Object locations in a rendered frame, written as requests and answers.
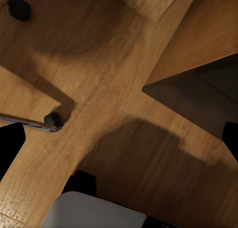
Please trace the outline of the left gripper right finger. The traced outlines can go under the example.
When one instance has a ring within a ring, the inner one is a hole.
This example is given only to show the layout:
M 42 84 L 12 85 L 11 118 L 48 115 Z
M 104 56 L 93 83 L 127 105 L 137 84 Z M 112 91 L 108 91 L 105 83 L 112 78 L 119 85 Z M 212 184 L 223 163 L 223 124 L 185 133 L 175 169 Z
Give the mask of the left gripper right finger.
M 226 122 L 222 140 L 238 162 L 238 124 Z

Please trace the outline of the swivel chair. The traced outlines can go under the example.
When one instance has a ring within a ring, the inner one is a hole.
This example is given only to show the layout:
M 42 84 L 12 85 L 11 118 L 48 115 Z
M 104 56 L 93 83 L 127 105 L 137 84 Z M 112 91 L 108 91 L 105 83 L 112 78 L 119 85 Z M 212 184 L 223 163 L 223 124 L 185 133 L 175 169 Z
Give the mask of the swivel chair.
M 9 5 L 9 11 L 12 17 L 20 21 L 28 21 L 31 13 L 30 4 L 24 0 L 0 0 L 0 9 L 6 4 Z M 22 122 L 23 127 L 49 133 L 57 132 L 64 126 L 64 121 L 58 112 L 52 112 L 47 115 L 44 122 L 0 113 L 0 122 L 8 124 Z

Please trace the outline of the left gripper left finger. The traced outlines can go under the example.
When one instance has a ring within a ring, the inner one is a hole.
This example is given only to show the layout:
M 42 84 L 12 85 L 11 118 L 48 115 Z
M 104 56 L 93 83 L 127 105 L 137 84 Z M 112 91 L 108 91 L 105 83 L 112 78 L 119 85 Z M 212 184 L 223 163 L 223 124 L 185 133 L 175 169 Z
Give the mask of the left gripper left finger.
M 0 181 L 25 141 L 22 122 L 0 127 Z

